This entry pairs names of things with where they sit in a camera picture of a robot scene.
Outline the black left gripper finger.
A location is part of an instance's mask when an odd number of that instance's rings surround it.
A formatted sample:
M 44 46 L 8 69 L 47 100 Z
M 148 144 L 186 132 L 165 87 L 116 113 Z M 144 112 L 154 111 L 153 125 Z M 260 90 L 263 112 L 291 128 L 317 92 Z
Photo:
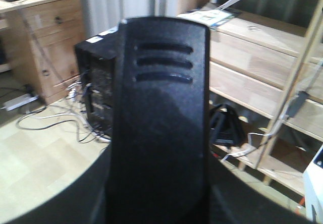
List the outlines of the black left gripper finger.
M 108 223 L 208 223 L 209 47 L 193 21 L 119 24 Z

